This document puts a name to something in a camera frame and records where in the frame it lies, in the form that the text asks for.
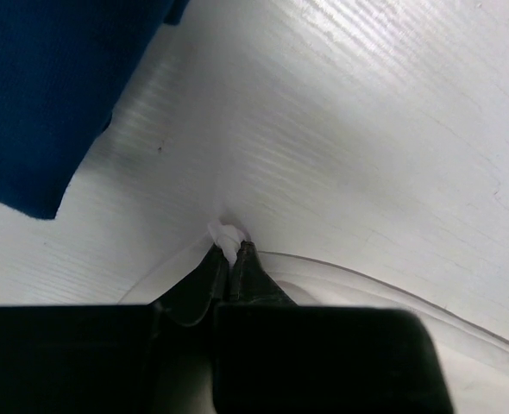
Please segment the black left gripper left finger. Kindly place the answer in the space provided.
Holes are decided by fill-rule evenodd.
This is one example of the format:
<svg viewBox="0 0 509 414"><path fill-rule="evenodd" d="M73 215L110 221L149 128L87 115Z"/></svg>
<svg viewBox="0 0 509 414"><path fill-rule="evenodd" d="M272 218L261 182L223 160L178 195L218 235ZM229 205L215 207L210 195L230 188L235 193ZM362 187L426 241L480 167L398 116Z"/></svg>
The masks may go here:
<svg viewBox="0 0 509 414"><path fill-rule="evenodd" d="M0 306L0 413L148 413L204 356L229 265L212 247L149 304Z"/></svg>

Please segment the white green-sleeved Charlie Brown shirt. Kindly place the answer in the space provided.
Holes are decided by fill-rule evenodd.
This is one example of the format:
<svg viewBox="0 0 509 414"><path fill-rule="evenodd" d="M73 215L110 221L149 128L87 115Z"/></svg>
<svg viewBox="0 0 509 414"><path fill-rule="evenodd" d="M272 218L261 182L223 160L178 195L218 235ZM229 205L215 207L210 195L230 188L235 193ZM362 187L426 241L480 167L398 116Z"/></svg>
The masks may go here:
<svg viewBox="0 0 509 414"><path fill-rule="evenodd" d="M509 343L396 289L209 230L124 297L160 312L154 408L509 413Z"/></svg>

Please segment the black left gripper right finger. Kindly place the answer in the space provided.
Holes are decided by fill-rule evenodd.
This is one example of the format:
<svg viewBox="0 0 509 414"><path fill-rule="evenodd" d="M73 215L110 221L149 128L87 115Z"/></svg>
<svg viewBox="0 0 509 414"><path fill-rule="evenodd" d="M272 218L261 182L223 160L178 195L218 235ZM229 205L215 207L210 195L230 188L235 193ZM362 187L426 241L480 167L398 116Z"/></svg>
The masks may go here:
<svg viewBox="0 0 509 414"><path fill-rule="evenodd" d="M437 352L407 310L295 304L245 242L213 314L219 413L451 413Z"/></svg>

